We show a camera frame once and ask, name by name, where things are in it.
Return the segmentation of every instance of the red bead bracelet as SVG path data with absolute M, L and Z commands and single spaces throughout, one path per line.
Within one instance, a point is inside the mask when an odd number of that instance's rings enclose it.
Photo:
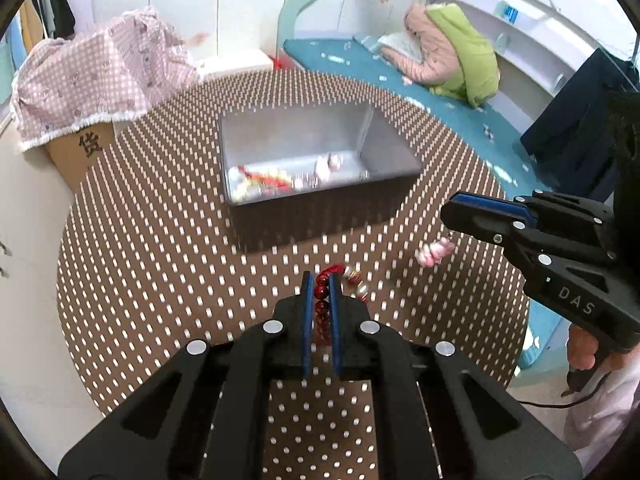
M 329 296 L 329 275 L 337 272 L 347 283 L 356 287 L 356 294 L 360 301 L 367 303 L 369 295 L 369 287 L 362 283 L 362 277 L 357 270 L 351 269 L 349 266 L 337 264 L 327 267 L 316 276 L 316 286 L 314 287 L 314 297 L 316 305 L 314 311 L 316 313 L 316 332 L 321 343 L 331 343 L 331 329 L 329 327 L 329 303 L 326 298 Z

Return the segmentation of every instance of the hanging clothes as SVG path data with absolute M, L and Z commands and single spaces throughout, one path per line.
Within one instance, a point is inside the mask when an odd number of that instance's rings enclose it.
M 0 38 L 0 103 L 11 96 L 11 82 L 14 80 L 14 60 L 6 35 Z
M 636 91 L 638 71 L 594 51 L 520 137 L 553 188 L 604 202 L 618 178 L 613 135 L 606 131 L 609 91 Z
M 7 41 L 11 50 L 11 57 L 14 62 L 14 70 L 18 70 L 24 60 L 27 59 L 27 51 L 22 42 L 22 33 L 20 31 L 20 14 L 16 14 L 9 24 L 7 30 Z
M 67 0 L 48 0 L 53 13 L 54 31 L 51 38 L 68 38 L 75 32 L 76 17 Z
M 56 32 L 56 23 L 54 22 L 51 0 L 40 0 L 40 9 L 42 10 L 42 23 L 44 23 L 44 26 L 47 29 L 47 36 L 53 38 Z
M 45 26 L 45 23 L 44 23 L 44 9 L 42 7 L 42 0 L 31 0 L 31 3 L 33 4 L 33 8 L 36 9 L 36 12 L 38 13 L 38 19 L 42 23 L 42 28 L 44 30 L 44 37 L 47 38 L 48 37 L 47 27 Z
M 25 0 L 20 6 L 20 24 L 22 26 L 22 43 L 28 54 L 44 38 L 40 15 L 31 0 Z

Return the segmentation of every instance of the round brown table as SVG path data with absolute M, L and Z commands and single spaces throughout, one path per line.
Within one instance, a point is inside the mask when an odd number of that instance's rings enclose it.
M 234 244 L 220 178 L 217 118 L 226 110 L 368 101 L 424 161 L 395 218 L 263 253 Z M 454 235 L 434 269 L 413 256 L 445 233 L 442 203 L 462 189 L 503 198 L 474 152 L 400 96 L 302 71 L 254 72 L 191 88 L 135 121 L 85 177 L 58 263 L 58 309 L 78 374 L 111 412 L 188 341 L 212 344 L 270 318 L 305 269 L 346 262 L 370 287 L 370 312 L 420 344 L 448 340 L 503 386 L 522 348 L 527 298 L 501 249 Z M 263 478 L 374 479 L 368 383 L 332 378 L 313 347 L 308 381 L 273 384 Z

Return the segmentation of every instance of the pink checkered cloth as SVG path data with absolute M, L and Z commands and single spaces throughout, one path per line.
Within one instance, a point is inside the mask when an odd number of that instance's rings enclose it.
M 14 78 L 22 151 L 90 124 L 133 120 L 197 83 L 184 41 L 147 7 L 73 40 L 44 40 Z

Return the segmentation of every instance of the chinese character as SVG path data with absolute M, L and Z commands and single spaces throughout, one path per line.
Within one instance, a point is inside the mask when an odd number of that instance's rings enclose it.
M 89 158 L 95 152 L 101 152 L 102 147 L 98 144 L 98 134 L 95 132 L 88 132 L 80 136 L 79 146 L 84 148 L 84 154 Z

